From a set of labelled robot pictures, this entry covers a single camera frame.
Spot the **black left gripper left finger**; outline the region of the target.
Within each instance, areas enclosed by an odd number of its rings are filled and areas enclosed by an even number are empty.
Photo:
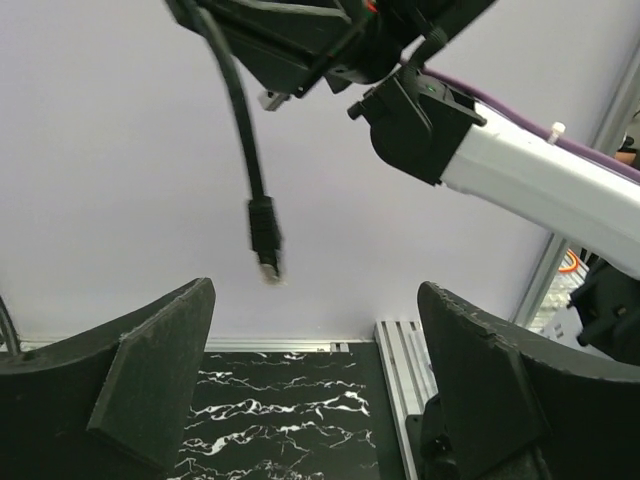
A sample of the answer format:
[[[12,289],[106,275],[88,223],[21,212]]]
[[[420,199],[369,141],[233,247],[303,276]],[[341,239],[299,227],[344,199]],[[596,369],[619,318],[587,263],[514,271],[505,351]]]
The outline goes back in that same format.
[[[198,278],[129,314],[1,360],[4,479],[166,479],[216,293]]]

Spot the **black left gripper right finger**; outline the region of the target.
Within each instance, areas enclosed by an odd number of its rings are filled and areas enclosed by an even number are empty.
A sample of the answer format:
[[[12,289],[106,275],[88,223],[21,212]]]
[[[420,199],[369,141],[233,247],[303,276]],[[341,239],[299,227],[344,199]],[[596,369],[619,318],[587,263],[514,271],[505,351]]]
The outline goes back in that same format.
[[[635,479],[639,370],[561,345],[438,285],[417,294],[436,380],[426,479]]]

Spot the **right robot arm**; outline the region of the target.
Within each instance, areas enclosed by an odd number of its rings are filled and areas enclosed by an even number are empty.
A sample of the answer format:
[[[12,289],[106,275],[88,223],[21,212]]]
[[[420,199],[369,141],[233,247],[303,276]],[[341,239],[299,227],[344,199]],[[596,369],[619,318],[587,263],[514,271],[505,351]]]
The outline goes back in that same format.
[[[500,206],[598,256],[569,305],[577,343],[639,361],[639,173],[541,129],[426,62],[484,14],[486,1],[172,1],[175,21],[216,58],[249,184],[251,245],[270,282],[281,279],[281,233],[264,185],[239,68],[275,110],[320,80],[340,93],[362,84],[348,110],[364,119],[378,157],[429,185]]]

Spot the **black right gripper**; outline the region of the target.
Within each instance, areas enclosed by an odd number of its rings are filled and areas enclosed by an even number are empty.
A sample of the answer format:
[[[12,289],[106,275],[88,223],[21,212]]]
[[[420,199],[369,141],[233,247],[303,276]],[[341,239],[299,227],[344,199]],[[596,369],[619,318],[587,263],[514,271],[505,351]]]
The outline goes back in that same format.
[[[267,91],[304,96],[320,80],[339,93],[389,75],[401,52],[447,1],[169,1],[181,27],[202,36],[228,91],[245,67]]]

